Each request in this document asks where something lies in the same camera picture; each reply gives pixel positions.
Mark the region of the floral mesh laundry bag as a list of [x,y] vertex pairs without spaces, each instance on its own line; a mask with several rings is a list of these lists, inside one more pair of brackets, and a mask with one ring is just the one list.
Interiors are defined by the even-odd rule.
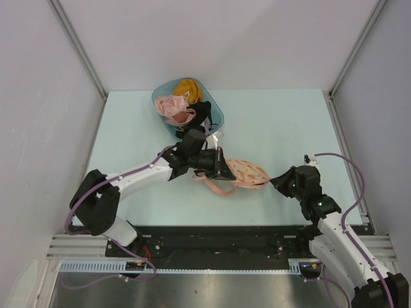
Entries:
[[202,171],[199,175],[193,175],[193,180],[195,182],[205,183],[210,190],[220,196],[232,195],[238,187],[244,189],[262,189],[270,181],[267,172],[257,164],[233,158],[228,158],[226,163],[236,177],[235,180],[229,180],[231,188],[228,191],[219,188],[208,179]]

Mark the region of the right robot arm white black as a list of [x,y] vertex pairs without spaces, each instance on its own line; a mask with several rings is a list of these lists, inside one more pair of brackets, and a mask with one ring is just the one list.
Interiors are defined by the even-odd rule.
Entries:
[[300,231],[297,252],[303,257],[315,256],[325,265],[351,307],[409,306],[407,279],[383,265],[345,222],[336,201],[322,192],[316,167],[291,167],[270,182],[283,196],[295,198],[304,218],[311,221]]

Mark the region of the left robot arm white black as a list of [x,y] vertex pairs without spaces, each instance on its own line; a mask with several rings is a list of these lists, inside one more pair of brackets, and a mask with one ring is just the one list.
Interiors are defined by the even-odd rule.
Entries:
[[142,241],[137,229],[118,216],[120,202],[141,189],[185,175],[189,169],[210,180],[236,179],[226,163],[223,149],[209,148],[204,133],[190,130],[181,141],[165,147],[145,165],[112,175],[97,169],[88,172],[69,204],[65,228],[77,217],[86,232],[105,236],[133,257],[141,251]]

